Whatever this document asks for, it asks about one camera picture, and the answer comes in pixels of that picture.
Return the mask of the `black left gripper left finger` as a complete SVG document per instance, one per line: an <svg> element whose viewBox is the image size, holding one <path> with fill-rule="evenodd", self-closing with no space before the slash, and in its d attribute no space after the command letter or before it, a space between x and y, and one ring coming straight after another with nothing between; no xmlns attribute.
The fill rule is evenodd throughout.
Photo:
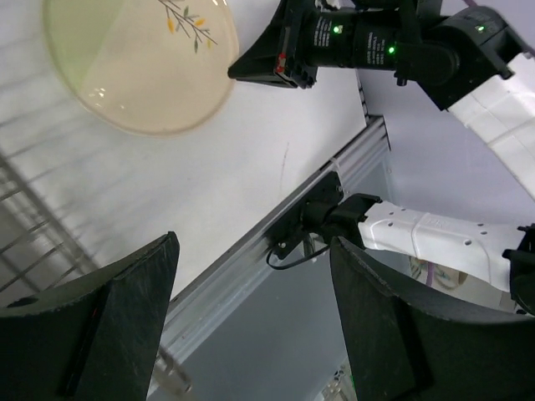
<svg viewBox="0 0 535 401"><path fill-rule="evenodd" d="M3 400L144 400L179 261L173 232L1 309Z"/></svg>

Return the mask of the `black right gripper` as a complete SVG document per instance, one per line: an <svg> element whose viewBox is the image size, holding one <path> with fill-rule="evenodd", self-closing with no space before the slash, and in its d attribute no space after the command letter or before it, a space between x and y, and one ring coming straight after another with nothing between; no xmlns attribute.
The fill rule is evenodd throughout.
<svg viewBox="0 0 535 401"><path fill-rule="evenodd" d="M281 1L256 42L227 70L230 79L285 89L311 89L317 24L334 11L327 1Z"/></svg>

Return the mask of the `cream green round plate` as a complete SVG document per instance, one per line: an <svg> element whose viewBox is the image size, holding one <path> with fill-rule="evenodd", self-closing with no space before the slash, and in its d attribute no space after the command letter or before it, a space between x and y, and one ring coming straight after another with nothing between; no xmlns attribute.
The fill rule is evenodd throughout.
<svg viewBox="0 0 535 401"><path fill-rule="evenodd" d="M230 96L239 42L225 1L46 1L42 10L59 80L118 129L178 135Z"/></svg>

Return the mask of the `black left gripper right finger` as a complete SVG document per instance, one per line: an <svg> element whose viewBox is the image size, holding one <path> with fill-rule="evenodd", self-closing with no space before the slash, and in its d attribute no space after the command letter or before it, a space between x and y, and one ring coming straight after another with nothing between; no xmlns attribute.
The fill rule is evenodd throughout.
<svg viewBox="0 0 535 401"><path fill-rule="evenodd" d="M358 399L533 399L531 317L439 292L342 237L330 270Z"/></svg>

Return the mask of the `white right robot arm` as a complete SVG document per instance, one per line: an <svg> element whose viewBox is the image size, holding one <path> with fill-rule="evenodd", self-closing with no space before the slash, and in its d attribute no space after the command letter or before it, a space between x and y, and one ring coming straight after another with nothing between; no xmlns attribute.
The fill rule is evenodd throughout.
<svg viewBox="0 0 535 401"><path fill-rule="evenodd" d="M495 9L452 15L438 1L282 1L254 44L228 69L236 81L309 89L321 68L390 71L416 84L442 113L483 144L534 192L534 52ZM411 211L371 195L307 198L275 230L284 258L309 234L447 266L534 311L533 226L483 223Z"/></svg>

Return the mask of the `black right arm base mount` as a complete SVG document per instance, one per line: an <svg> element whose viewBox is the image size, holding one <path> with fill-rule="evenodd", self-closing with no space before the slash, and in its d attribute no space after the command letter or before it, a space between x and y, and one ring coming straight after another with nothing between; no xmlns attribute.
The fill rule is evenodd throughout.
<svg viewBox="0 0 535 401"><path fill-rule="evenodd" d="M330 212L344 198L339 175L330 171L317 184L307 189L267 230L269 251L266 263L275 271L284 271L324 254L329 246L315 248L313 235L321 237L321 230ZM283 264L292 251L303 245L303 257Z"/></svg>

